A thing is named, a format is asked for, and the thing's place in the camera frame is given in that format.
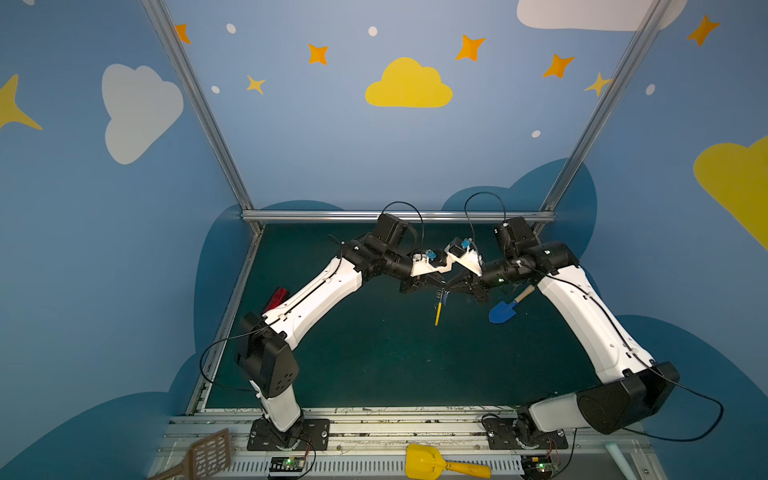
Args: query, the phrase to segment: white cloud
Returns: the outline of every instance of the white cloud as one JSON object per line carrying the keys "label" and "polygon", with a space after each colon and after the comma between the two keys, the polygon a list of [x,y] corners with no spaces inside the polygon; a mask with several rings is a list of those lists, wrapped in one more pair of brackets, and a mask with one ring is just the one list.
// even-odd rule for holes
{"label": "white cloud", "polygon": [[112,120],[104,136],[119,164],[133,163],[179,118],[181,90],[149,67],[110,65],[101,78],[104,106]]}
{"label": "white cloud", "polygon": [[[661,19],[674,22],[688,0],[672,0]],[[653,0],[520,0],[518,19],[533,28],[635,31]]]}

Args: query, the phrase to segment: red object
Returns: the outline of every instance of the red object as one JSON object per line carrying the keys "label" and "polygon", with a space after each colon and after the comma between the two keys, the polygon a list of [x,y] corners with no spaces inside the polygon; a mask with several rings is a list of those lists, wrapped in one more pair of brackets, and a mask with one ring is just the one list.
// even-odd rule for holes
{"label": "red object", "polygon": [[262,312],[262,314],[267,313],[271,309],[280,305],[286,298],[288,298],[288,290],[282,287],[277,287],[277,290],[275,290],[275,293],[272,294],[272,298],[270,299],[268,304],[264,307],[264,311]]}

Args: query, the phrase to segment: blue shovel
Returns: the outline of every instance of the blue shovel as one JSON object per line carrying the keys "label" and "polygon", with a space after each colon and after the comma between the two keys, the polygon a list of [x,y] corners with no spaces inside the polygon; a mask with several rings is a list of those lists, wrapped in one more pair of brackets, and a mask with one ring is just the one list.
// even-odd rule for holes
{"label": "blue shovel", "polygon": [[488,312],[488,321],[491,323],[504,323],[511,319],[517,314],[517,312],[515,312],[515,307],[518,303],[520,303],[526,296],[533,293],[534,290],[536,290],[535,286],[528,285],[520,295],[517,295],[515,299],[512,300],[511,303],[507,304],[506,302],[499,302],[497,306],[493,307],[491,311]]}

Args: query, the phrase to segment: yellow stick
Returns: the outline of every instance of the yellow stick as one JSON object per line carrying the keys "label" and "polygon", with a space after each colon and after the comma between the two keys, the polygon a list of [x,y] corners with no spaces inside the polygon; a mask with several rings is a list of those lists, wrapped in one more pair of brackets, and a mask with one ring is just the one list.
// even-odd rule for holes
{"label": "yellow stick", "polygon": [[435,318],[435,326],[437,326],[437,322],[440,321],[440,309],[442,308],[442,302],[437,304],[437,317]]}

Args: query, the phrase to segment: yellow cloud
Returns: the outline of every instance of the yellow cloud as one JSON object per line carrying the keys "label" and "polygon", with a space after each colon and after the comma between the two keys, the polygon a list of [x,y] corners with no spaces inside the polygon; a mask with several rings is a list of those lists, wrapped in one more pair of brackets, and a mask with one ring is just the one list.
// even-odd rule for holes
{"label": "yellow cloud", "polygon": [[717,144],[696,159],[694,175],[768,249],[768,137],[751,147]]}
{"label": "yellow cloud", "polygon": [[405,57],[387,65],[382,80],[366,90],[366,100],[376,107],[442,107],[451,98],[453,91],[437,70]]}

